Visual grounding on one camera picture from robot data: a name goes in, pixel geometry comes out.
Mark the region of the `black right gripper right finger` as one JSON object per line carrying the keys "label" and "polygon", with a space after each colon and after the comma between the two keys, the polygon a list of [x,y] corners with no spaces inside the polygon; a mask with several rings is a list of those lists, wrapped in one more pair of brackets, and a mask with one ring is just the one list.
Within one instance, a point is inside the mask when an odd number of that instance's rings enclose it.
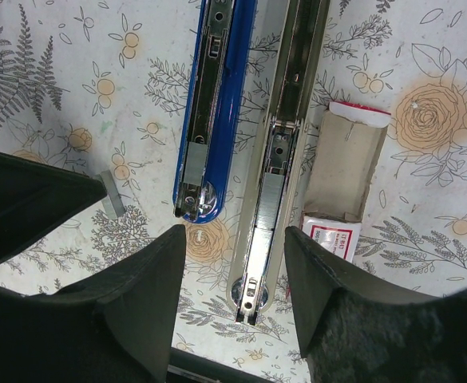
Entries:
{"label": "black right gripper right finger", "polygon": [[284,254],[301,356],[313,382],[467,382],[467,289],[395,285],[297,227]]}

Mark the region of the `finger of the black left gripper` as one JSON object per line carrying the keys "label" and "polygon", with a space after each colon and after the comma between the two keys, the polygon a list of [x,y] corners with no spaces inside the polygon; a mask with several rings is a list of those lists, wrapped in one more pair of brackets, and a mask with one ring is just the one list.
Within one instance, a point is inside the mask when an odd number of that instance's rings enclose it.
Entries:
{"label": "finger of the black left gripper", "polygon": [[106,196],[98,180],[0,152],[0,264]]}

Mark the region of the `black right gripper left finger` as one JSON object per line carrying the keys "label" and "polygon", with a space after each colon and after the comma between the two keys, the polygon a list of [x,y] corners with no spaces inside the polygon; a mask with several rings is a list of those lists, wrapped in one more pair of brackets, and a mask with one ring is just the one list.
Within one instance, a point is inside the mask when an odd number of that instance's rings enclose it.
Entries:
{"label": "black right gripper left finger", "polygon": [[177,224],[55,294],[0,287],[0,382],[164,381],[185,246]]}

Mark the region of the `silver staple strip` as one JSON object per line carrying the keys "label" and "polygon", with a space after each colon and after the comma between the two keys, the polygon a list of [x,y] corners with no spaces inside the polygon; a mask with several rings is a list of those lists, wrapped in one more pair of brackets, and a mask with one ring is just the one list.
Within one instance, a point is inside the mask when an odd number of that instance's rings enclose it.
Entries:
{"label": "silver staple strip", "polygon": [[110,170],[100,172],[95,176],[105,188],[106,197],[101,200],[105,215],[109,219],[119,219],[125,213],[125,206],[114,182]]}
{"label": "silver staple strip", "polygon": [[272,173],[263,175],[256,216],[256,226],[258,228],[272,230],[275,227],[283,184],[283,175]]}
{"label": "silver staple strip", "polygon": [[186,152],[183,182],[202,186],[204,169],[207,163],[208,146],[190,142]]}

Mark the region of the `red and white staple box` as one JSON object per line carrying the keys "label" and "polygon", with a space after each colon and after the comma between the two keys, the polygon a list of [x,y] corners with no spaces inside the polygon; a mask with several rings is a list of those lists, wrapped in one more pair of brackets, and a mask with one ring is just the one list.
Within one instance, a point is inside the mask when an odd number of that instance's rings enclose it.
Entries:
{"label": "red and white staple box", "polygon": [[315,159],[304,196],[301,230],[351,262],[374,169],[391,114],[332,101],[319,126]]}

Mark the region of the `beige stapler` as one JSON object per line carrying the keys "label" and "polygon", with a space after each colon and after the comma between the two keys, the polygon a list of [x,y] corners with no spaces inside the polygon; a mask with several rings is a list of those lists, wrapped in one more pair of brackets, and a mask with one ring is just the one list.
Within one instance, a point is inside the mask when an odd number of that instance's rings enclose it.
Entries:
{"label": "beige stapler", "polygon": [[[273,301],[291,221],[307,134],[307,114],[327,25],[328,1],[290,1],[266,112],[257,128],[247,174],[228,299],[239,323],[254,326]],[[256,226],[263,175],[284,176],[272,230]]]}

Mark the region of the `blue stapler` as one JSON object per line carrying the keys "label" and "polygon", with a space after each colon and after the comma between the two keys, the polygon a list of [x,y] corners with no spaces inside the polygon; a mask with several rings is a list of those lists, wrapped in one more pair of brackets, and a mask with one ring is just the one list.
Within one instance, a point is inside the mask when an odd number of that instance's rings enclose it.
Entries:
{"label": "blue stapler", "polygon": [[[189,223],[211,222],[225,203],[256,7],[246,0],[201,3],[172,194],[175,217]],[[201,187],[183,182],[190,142],[208,146]]]}

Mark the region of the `floral patterned table mat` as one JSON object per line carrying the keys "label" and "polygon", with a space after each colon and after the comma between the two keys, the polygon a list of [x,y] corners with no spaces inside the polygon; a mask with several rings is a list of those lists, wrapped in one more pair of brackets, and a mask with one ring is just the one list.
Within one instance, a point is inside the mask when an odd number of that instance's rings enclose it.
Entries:
{"label": "floral patterned table mat", "polygon": [[[255,130],[266,108],[287,4],[260,1],[224,209],[187,227],[172,344],[273,382],[306,382],[287,274],[255,327],[234,321],[228,272]],[[0,265],[0,286],[52,294],[125,258],[175,223],[173,177],[198,1],[0,1],[0,152],[112,173],[126,207],[95,204]],[[354,264],[445,296],[467,287],[467,1],[333,1],[295,202],[331,101],[392,116]]]}

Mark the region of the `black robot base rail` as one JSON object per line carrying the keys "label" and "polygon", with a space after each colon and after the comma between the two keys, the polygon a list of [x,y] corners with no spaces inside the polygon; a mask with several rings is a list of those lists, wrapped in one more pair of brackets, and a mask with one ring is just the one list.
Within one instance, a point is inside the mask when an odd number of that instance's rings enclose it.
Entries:
{"label": "black robot base rail", "polygon": [[198,357],[192,353],[172,347],[166,382],[221,382],[221,383],[255,383],[268,382],[256,375]]}

